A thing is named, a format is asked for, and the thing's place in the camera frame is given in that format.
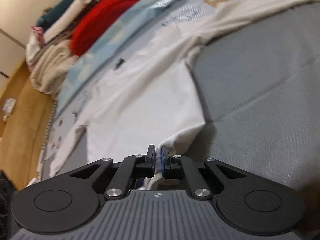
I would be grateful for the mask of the white black-trimmed folded clothes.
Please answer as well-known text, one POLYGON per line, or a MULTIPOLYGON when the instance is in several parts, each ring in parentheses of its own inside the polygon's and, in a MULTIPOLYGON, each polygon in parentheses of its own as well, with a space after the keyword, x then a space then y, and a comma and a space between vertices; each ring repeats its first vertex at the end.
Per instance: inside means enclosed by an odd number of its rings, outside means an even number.
POLYGON ((63 15, 46 31, 33 25, 26 45, 26 50, 36 53, 49 41, 65 31, 68 26, 84 11, 93 0, 74 0, 63 15))

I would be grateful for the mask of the white tissue pack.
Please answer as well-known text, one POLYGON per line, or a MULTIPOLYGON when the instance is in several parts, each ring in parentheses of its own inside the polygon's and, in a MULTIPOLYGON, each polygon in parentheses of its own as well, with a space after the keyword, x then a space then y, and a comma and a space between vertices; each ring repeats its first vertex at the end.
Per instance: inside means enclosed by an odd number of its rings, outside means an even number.
POLYGON ((11 114, 15 105, 16 105, 17 100, 14 98, 8 98, 5 100, 5 103, 3 105, 3 112, 6 114, 11 114))

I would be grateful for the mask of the cream folded blanket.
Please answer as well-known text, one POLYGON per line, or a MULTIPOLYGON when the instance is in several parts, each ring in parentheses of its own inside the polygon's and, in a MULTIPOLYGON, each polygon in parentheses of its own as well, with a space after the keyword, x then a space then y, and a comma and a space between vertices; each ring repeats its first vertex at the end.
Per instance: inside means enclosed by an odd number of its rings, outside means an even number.
POLYGON ((32 32, 26 45, 25 60, 31 86, 41 93, 57 98, 69 69, 79 57, 71 52, 71 33, 62 34, 41 46, 39 35, 32 32))

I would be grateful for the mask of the red folded blanket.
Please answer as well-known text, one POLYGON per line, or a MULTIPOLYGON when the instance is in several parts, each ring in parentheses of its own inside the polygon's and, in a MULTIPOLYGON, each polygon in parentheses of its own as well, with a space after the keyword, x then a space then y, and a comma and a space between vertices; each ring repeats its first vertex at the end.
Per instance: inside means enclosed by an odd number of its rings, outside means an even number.
POLYGON ((82 56, 103 33, 139 0, 101 0, 79 22, 73 31, 70 49, 82 56))

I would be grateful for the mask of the wooden bed frame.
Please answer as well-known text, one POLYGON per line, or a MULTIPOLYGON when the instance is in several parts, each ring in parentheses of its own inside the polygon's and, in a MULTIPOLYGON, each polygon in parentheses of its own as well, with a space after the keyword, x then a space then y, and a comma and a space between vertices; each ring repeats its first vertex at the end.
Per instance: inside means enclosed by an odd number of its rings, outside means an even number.
POLYGON ((37 166, 54 100, 31 86, 23 61, 1 90, 1 107, 14 98, 16 105, 5 117, 1 112, 1 170, 18 190, 38 176, 37 166))

